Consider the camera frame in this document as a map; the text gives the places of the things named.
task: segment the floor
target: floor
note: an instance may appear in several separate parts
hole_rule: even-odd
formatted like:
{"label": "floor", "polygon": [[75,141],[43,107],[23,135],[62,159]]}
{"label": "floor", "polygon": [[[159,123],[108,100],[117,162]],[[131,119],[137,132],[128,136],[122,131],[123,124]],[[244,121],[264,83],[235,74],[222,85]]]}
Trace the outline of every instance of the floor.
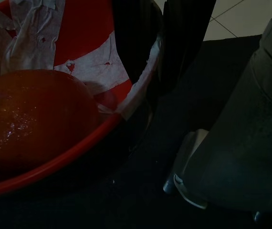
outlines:
{"label": "floor", "polygon": [[262,34],[271,18],[272,0],[217,0],[204,41]]}

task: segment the bowl rim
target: bowl rim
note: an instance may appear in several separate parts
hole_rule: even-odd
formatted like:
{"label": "bowl rim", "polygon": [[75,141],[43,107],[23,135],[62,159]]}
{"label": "bowl rim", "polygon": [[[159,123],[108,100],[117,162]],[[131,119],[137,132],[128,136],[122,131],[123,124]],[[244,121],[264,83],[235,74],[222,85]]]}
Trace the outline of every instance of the bowl rim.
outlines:
{"label": "bowl rim", "polygon": [[0,182],[0,195],[15,191],[19,188],[37,182],[48,175],[65,167],[79,156],[85,154],[98,142],[100,142],[106,135],[108,135],[122,120],[120,114],[113,114],[98,126],[90,135],[85,137],[81,142],[57,156],[53,160],[32,169],[26,173],[16,177],[9,178]]}

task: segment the dark cloth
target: dark cloth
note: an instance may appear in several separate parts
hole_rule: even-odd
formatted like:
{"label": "dark cloth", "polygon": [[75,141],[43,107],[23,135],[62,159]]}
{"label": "dark cloth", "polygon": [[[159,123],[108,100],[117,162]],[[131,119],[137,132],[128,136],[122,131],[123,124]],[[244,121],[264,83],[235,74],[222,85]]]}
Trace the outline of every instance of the dark cloth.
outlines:
{"label": "dark cloth", "polygon": [[0,228],[253,228],[249,212],[200,210],[162,187],[183,136],[212,127],[259,40],[204,42],[176,89],[159,99],[142,144],[116,172],[60,197],[0,199]]}

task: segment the tile grout line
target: tile grout line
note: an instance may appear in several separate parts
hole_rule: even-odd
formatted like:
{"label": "tile grout line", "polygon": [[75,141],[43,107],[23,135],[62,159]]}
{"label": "tile grout line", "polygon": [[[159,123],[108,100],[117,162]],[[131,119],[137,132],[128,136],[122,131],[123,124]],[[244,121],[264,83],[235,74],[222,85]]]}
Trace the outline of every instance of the tile grout line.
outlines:
{"label": "tile grout line", "polygon": [[230,7],[229,9],[225,10],[223,13],[219,14],[217,17],[213,18],[216,19],[219,16],[223,15],[224,13],[226,13],[227,11],[231,10],[232,8],[234,8],[235,6],[239,5],[241,2],[243,2],[244,0],[239,1],[237,4],[233,5],[232,7]]}
{"label": "tile grout line", "polygon": [[230,32],[232,35],[237,37],[235,34],[233,34],[229,29],[227,29],[224,25],[222,25],[220,22],[218,22],[216,19],[214,19],[218,24],[220,24],[224,29],[226,29],[228,32]]}

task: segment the red bowl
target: red bowl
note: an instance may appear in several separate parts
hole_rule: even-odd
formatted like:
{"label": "red bowl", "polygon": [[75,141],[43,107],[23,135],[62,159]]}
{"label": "red bowl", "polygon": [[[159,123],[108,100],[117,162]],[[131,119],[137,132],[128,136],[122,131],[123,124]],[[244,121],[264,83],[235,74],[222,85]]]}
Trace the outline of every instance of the red bowl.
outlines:
{"label": "red bowl", "polygon": [[[11,17],[8,0],[0,3],[0,11]],[[76,21],[85,21],[86,23],[83,23],[82,29],[80,29],[80,24]],[[68,59],[76,59],[93,51],[108,38],[113,30],[111,0],[67,0],[59,39],[56,42],[54,65],[62,64]],[[112,93],[119,103],[125,99],[131,86],[132,84],[128,80],[109,90],[106,94]],[[105,96],[95,96],[95,98],[101,98],[99,103],[103,104]],[[122,117],[119,114],[110,116],[88,137],[52,161],[24,174],[1,181],[0,195],[34,183],[68,165],[101,141],[121,120]]]}

